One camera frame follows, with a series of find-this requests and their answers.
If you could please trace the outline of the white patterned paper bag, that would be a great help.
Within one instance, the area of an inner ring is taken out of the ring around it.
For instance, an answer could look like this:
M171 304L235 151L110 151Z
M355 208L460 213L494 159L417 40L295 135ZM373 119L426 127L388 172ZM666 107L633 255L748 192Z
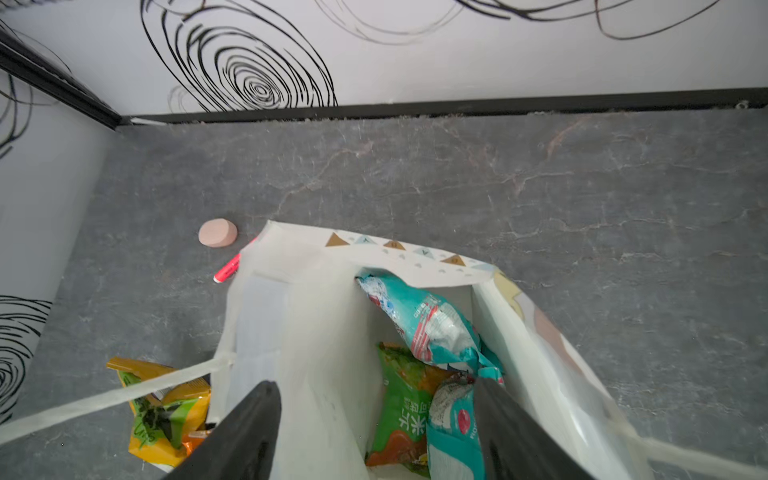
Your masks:
M393 274L453 304L500 361L500 385L589 479L649 479L653 462L722 479L766 477L762 468L638 435L581 355L495 266L279 222L241 253L211 360L13 421L1 439L202 377L211 381L213 431L260 382L272 381L282 411L268 479L427 479L399 464L365 464L384 395L377 346L402 342L358 286L367 274Z

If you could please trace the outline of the green orange snack bag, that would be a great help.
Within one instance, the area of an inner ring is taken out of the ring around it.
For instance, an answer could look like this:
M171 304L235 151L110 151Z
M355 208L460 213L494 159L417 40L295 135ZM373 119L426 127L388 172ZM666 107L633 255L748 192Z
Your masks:
M399 464L428 477L429 410L437 389L456 374L425 364L395 344L380 343L377 353L384 395L365 464L369 468Z

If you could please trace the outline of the teal snack bag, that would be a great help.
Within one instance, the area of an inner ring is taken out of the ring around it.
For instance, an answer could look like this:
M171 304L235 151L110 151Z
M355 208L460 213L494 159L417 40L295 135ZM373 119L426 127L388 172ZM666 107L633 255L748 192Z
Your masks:
M402 339L398 346L425 364L456 374L440 385L429 410L428 478L486 478L474 387L480 378L503 384L500 361L444 297L412 287L393 274L367 274L356 282L393 322Z

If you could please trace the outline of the pink marker pen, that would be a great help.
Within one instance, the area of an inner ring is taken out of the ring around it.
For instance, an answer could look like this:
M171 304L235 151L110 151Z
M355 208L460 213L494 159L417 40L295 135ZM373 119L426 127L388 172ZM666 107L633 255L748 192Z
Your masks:
M233 277L239 270L241 253L244 250L242 248L232 259L230 259L222 268L220 268L213 276L213 280L217 284L222 284Z

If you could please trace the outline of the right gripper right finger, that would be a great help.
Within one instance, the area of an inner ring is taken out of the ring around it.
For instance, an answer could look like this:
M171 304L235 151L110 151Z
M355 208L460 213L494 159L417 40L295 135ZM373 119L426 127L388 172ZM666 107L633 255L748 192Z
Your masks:
M497 382L478 379L473 404L488 479L591 477Z

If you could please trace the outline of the yellow snack bag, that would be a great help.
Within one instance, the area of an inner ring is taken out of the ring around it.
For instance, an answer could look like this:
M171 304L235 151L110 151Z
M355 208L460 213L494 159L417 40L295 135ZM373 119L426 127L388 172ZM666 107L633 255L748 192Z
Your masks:
M198 378L131 400L129 453L166 470L180 465L212 431L206 423L211 393Z

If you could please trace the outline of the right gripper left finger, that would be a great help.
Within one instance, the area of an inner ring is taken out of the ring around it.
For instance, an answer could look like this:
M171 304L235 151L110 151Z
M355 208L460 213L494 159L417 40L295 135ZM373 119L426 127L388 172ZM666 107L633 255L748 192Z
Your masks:
M268 479L281 419L276 383L262 381L220 422L167 480Z

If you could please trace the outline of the pink round eraser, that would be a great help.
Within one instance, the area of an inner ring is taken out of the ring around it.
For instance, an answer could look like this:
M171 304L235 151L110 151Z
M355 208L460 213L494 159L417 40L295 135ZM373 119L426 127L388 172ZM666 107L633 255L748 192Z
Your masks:
M198 231L199 242L209 248L224 248L232 245L238 237L234 223L224 218L206 221Z

